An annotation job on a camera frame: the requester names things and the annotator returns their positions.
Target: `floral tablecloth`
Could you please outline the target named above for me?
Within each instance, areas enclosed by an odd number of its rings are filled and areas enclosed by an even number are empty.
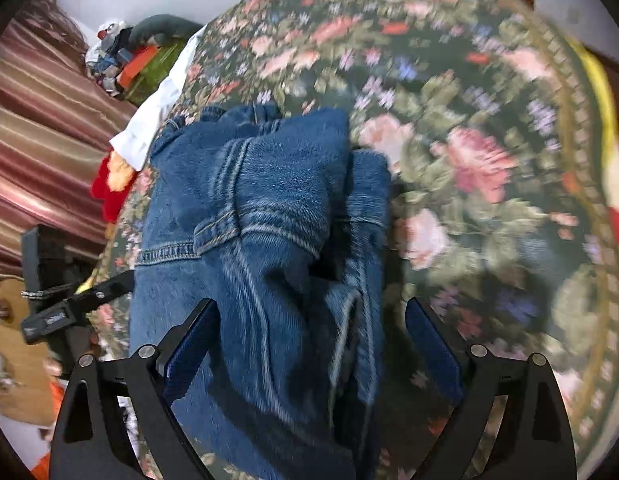
[[[243,0],[208,25],[172,113],[270,100],[350,110],[352,141],[394,177],[377,478],[409,478],[450,411],[403,335],[411,296],[496,354],[547,355],[582,466],[619,390],[619,211],[573,47],[516,0]],[[155,176],[139,175],[99,279],[134,266]],[[94,317],[115,356],[128,313],[121,298]],[[209,451],[216,478],[250,478]]]

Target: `jeans seam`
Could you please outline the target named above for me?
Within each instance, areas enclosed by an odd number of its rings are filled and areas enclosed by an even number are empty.
[[[163,244],[155,245],[149,249],[145,249],[144,251],[155,251],[158,249],[168,248],[168,247],[186,247],[192,244],[192,240],[185,240],[184,242],[165,242]]]
[[[353,297],[360,296],[358,290],[351,291],[345,299],[346,304],[350,305],[350,310],[354,308],[352,303],[355,304]],[[350,310],[343,313],[343,319],[338,327],[338,338],[336,340],[336,346],[334,346],[334,355],[332,356],[332,362],[330,363],[330,390],[329,399],[327,402],[327,420],[329,421],[330,432],[334,431],[334,404],[336,403],[336,390],[338,388],[338,376],[343,362],[343,349],[345,348],[345,342],[347,340],[347,327],[349,326]]]
[[[230,141],[223,150],[219,152],[220,156],[223,156],[223,164],[219,168],[219,171],[214,175],[212,179],[212,197],[218,197],[221,195],[223,182],[225,181],[225,175],[229,171],[232,161],[234,161],[234,151],[238,141]]]
[[[283,206],[265,206],[265,205],[258,205],[258,206],[246,206],[245,208],[243,208],[241,210],[241,212],[238,214],[239,216],[246,216],[248,214],[251,213],[273,213],[273,214],[284,214],[287,215],[289,217],[293,217],[292,219],[296,219],[296,217],[299,217],[301,215],[298,215],[298,211],[301,210],[303,212],[305,211],[311,211],[308,208],[296,208],[295,210],[293,209],[287,209]]]
[[[287,412],[285,407],[282,405],[276,391],[274,389],[274,380],[272,379],[272,368],[271,368],[271,359],[269,356],[269,327],[266,313],[263,310],[263,304],[261,298],[258,295],[256,287],[254,287],[254,283],[251,280],[250,269],[246,264],[245,255],[243,254],[241,244],[238,243],[236,247],[237,252],[237,261],[242,268],[242,273],[238,273],[239,277],[243,278],[247,284],[247,290],[251,299],[253,300],[253,304],[256,305],[256,311],[258,313],[258,317],[261,318],[262,330],[264,334],[261,338],[261,359],[264,370],[264,387],[266,391],[266,396],[268,399],[268,404],[273,412],[279,416],[279,418],[290,428],[290,431],[298,436],[301,440],[304,440],[306,443],[316,446],[320,444],[316,440],[312,439],[311,435],[308,435],[305,431],[302,431],[301,428],[298,428],[294,422],[292,416]]]
[[[205,242],[202,246],[196,248],[196,256],[197,257],[202,256],[203,253],[206,252],[206,249],[209,246],[214,245],[214,244],[216,244],[218,242],[226,242],[227,240],[230,240],[231,238],[235,237],[236,235],[238,235],[238,229],[233,227],[229,231],[225,231],[223,234],[215,236],[214,238],[212,238],[208,242]]]
[[[361,428],[361,441],[359,443],[358,448],[358,459],[360,460],[363,456],[363,450],[365,449],[365,443],[367,441],[367,429],[369,426],[369,414],[371,410],[371,402],[374,398],[375,391],[377,388],[377,377],[376,377],[376,362],[374,359],[374,341],[373,341],[373,333],[371,326],[371,312],[369,311],[369,295],[367,290],[367,279],[365,269],[363,269],[364,258],[362,254],[358,254],[358,262],[357,262],[357,271],[358,271],[358,281],[361,286],[361,300],[363,302],[363,317],[365,318],[365,332],[367,333],[367,351],[368,351],[368,361],[369,361],[369,374],[370,374],[370,388],[368,391],[368,398],[365,399],[365,418],[363,419],[363,427]]]
[[[189,249],[189,251],[184,254],[179,254],[178,256],[157,256],[156,254],[160,253],[163,250],[172,250],[172,249]],[[194,243],[193,241],[189,242],[178,242],[172,244],[162,244],[160,246],[152,247],[151,249],[145,249],[141,251],[139,257],[136,261],[136,265],[139,267],[142,266],[150,266],[155,264],[161,264],[165,262],[173,262],[176,260],[195,260],[198,256],[194,253]]]
[[[253,137],[248,137],[247,139],[243,140],[239,144],[238,155],[237,155],[236,162],[234,164],[234,170],[232,171],[232,175],[230,176],[230,180],[228,182],[228,190],[227,190],[228,206],[234,208],[235,214],[238,214],[238,211],[236,211],[236,206],[235,206],[236,204],[236,200],[235,200],[236,182],[238,180],[238,174],[240,173],[240,170],[243,167],[243,161],[245,160],[246,156],[248,156],[248,149],[250,148],[250,145],[252,143],[252,138]]]
[[[352,218],[347,218],[347,217],[343,217],[343,218],[334,218],[334,222],[339,222],[339,223],[364,223],[364,224],[373,224],[376,225],[378,227],[380,227],[381,229],[385,230],[386,229],[386,225],[384,222],[378,221],[378,220],[374,220],[374,219],[370,219],[370,218],[365,218],[365,217],[352,217]]]
[[[227,218],[231,214],[232,214],[232,211],[227,211],[226,213],[224,213],[221,216],[219,216],[216,220],[214,220],[214,221],[204,225],[201,228],[195,229],[194,230],[194,236],[201,234],[203,231],[209,229],[210,227],[213,227],[214,225],[218,224],[219,222],[221,222],[222,220],[224,220],[225,218]]]
[[[284,238],[288,238],[288,240],[294,242],[301,249],[305,249],[309,254],[314,256],[316,259],[320,257],[320,251],[314,248],[310,243],[303,240],[301,237],[293,234],[290,231],[286,231],[281,229],[280,227],[269,226],[267,224],[250,224],[247,227],[241,229],[241,234],[243,233],[268,233],[273,235],[279,235]]]

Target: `red cloth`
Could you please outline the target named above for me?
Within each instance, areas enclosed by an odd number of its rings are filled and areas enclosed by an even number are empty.
[[[109,187],[107,187],[107,176],[109,176],[107,163],[109,162],[109,157],[110,154],[108,153],[101,161],[101,165],[98,167],[98,175],[96,175],[94,182],[92,182],[92,187],[90,188],[90,195],[103,202],[103,220],[115,223],[123,207],[123,203],[127,198],[127,194],[136,181],[136,175],[134,175],[129,184],[125,186],[125,189],[122,191],[110,190]]]

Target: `orange object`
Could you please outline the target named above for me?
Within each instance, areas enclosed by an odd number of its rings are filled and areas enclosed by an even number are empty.
[[[128,89],[132,84],[132,81],[136,76],[139,75],[139,72],[145,68],[145,65],[149,63],[156,53],[158,52],[158,46],[150,45],[145,47],[141,52],[134,57],[121,71],[121,73],[116,78],[119,85],[121,85],[124,89]]]
[[[61,403],[63,402],[63,396],[65,389],[57,382],[50,380],[50,389],[52,390],[52,403],[54,406],[55,416],[59,416],[61,409]],[[50,477],[50,454],[47,453],[42,459],[38,461],[38,464],[30,470],[36,480],[48,480]]]

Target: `blue denim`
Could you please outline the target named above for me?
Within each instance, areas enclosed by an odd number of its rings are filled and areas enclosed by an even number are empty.
[[[168,121],[136,262],[130,347],[201,298],[220,334],[177,420],[198,447],[265,479],[373,477],[390,177],[350,150],[342,110],[275,105]]]

